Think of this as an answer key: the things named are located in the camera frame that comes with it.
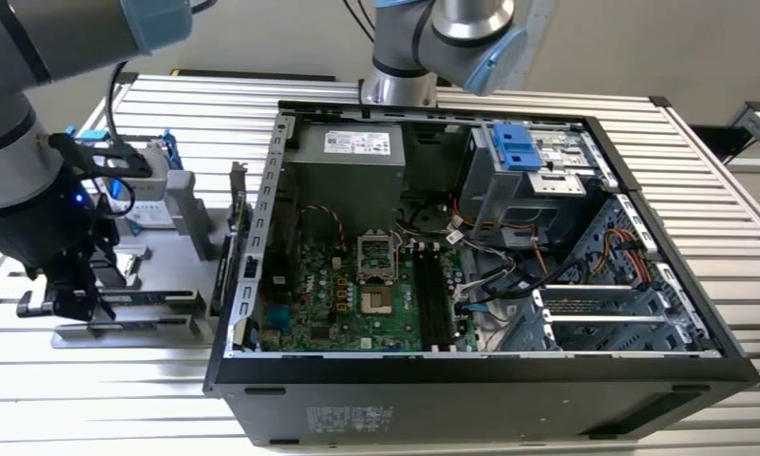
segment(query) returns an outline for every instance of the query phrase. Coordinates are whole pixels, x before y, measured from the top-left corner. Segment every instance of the black computer chassis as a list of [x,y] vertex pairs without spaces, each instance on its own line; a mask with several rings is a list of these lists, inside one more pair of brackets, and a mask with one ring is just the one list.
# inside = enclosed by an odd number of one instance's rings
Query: black computer chassis
[[[338,122],[345,111],[355,109],[365,119],[387,116],[391,122],[417,113],[451,124],[515,118],[583,123],[724,357],[228,358],[223,323],[233,312],[228,302],[204,391],[224,398],[257,446],[634,440],[760,382],[595,117],[283,102],[274,140],[293,144],[282,119]],[[345,417],[367,425],[326,426]]]

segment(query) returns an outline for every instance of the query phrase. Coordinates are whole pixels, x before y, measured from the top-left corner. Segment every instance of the slotted aluminum surface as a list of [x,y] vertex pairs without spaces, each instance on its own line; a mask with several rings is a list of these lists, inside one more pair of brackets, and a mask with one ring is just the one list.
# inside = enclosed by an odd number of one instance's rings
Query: slotted aluminum surface
[[[259,189],[278,100],[353,103],[355,98],[354,84],[140,76],[119,93],[116,122],[126,134],[159,135],[171,128],[184,164],[198,173],[199,196],[207,205],[224,206],[233,160],[249,163],[251,195]],[[760,211],[710,160],[676,112],[639,97],[502,92],[481,99],[445,89],[441,100],[446,108],[599,118],[760,370]],[[100,108],[87,127],[104,127]],[[16,270],[18,265],[0,256],[0,299],[18,299],[30,289],[28,281],[12,276]],[[226,404],[203,397],[208,349],[56,351],[50,347],[55,324],[52,319],[19,320],[14,304],[0,304],[0,451],[269,453],[251,447]],[[314,452],[334,451],[760,454],[760,385],[637,444],[361,447]]]

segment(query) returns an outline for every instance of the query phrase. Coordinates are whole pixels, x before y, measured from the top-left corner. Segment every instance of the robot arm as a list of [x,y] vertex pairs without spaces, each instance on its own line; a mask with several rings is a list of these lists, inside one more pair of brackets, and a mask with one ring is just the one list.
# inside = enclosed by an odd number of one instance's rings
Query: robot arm
[[[20,316],[91,321],[100,307],[114,317],[91,262],[100,256],[115,265],[119,236],[107,200],[94,203],[82,180],[151,173],[127,144],[103,152],[127,162],[112,175],[66,135],[47,136],[23,91],[184,40],[192,14],[215,3],[0,0],[0,252],[31,278],[48,278],[44,303],[20,304]],[[377,7],[366,103],[434,105],[438,74],[477,94],[498,88],[526,42],[515,0],[377,0]]]
[[437,105],[437,78],[489,95],[511,74],[527,33],[515,0],[375,0],[374,70],[362,100]]
[[[20,305],[20,316],[90,321],[96,306],[112,316],[90,263],[98,253],[114,260],[118,244],[82,185],[107,169],[68,137],[44,135],[23,91],[186,39],[191,14],[190,0],[0,0],[0,252],[48,278],[46,303]],[[111,150],[132,164],[122,174],[151,172],[123,145]]]

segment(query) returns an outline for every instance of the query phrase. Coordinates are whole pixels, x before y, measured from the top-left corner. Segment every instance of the power supply label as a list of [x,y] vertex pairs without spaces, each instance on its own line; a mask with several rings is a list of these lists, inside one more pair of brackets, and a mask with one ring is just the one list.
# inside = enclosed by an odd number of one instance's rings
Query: power supply label
[[325,152],[329,154],[391,155],[390,133],[330,131],[325,135]]
[[310,431],[331,432],[389,432],[393,424],[394,407],[307,407]]

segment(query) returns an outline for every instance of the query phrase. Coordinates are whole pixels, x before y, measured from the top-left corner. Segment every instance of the white wall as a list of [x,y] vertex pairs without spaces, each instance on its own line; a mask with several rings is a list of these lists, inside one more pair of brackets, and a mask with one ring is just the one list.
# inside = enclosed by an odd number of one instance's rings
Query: white wall
[[[222,0],[195,17],[187,42],[136,59],[127,70],[168,74],[178,67],[323,74],[357,81],[371,68],[371,42],[342,0]],[[104,96],[110,72],[94,71],[32,91],[48,129],[86,120]]]
[[[138,59],[130,70],[329,74],[354,81],[369,73],[370,55],[342,0],[222,0],[196,18],[190,40]],[[99,70],[32,92],[48,129],[84,121],[108,74]],[[760,0],[555,0],[526,89],[666,95],[686,120],[722,124],[744,101],[760,100]],[[760,180],[745,181],[760,199]]]
[[724,124],[760,100],[760,0],[558,0],[526,89],[665,95]]

